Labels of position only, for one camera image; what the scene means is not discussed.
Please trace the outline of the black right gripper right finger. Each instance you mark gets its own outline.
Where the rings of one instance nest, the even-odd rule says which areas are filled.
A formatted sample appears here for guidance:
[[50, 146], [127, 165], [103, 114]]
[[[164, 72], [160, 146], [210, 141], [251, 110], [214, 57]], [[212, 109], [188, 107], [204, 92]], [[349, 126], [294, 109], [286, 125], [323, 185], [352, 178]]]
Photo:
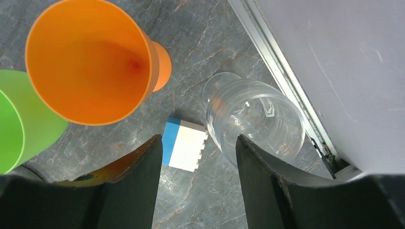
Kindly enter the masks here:
[[404, 175], [367, 175], [340, 182], [277, 158], [244, 135], [237, 167], [251, 229], [402, 229]]

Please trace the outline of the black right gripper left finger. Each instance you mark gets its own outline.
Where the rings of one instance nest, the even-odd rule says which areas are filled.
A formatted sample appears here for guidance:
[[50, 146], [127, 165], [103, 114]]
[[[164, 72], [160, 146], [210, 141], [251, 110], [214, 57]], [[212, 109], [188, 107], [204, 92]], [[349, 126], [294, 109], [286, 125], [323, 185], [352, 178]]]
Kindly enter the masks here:
[[149, 229], [160, 172], [162, 137], [73, 181], [0, 177], [3, 229]]

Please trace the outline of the clear wine glass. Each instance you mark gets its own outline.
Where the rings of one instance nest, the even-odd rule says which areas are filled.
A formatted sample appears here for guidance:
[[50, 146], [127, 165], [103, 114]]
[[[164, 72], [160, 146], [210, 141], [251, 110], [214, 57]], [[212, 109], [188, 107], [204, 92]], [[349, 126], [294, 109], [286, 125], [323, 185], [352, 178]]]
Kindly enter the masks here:
[[207, 130], [233, 166], [239, 135], [288, 163], [300, 152], [306, 135], [303, 115], [273, 86], [222, 72], [208, 79], [202, 98]]

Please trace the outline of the orange plastic wine glass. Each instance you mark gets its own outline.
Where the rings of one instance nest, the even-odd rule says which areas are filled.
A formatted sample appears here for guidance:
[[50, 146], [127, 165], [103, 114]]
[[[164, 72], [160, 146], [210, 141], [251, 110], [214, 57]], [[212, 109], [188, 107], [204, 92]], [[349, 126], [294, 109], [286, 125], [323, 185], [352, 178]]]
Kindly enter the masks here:
[[128, 117], [172, 72], [166, 49], [106, 0], [61, 0], [45, 9], [29, 32], [25, 63], [51, 110], [93, 126]]

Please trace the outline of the green plastic wine glass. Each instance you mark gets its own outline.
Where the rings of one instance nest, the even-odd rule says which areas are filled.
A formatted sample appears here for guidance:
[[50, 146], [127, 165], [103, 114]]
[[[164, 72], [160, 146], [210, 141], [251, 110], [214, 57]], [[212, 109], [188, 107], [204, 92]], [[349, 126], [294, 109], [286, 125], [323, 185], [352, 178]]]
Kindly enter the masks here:
[[0, 173], [38, 155], [56, 142], [69, 122], [35, 92], [26, 72], [0, 71]]

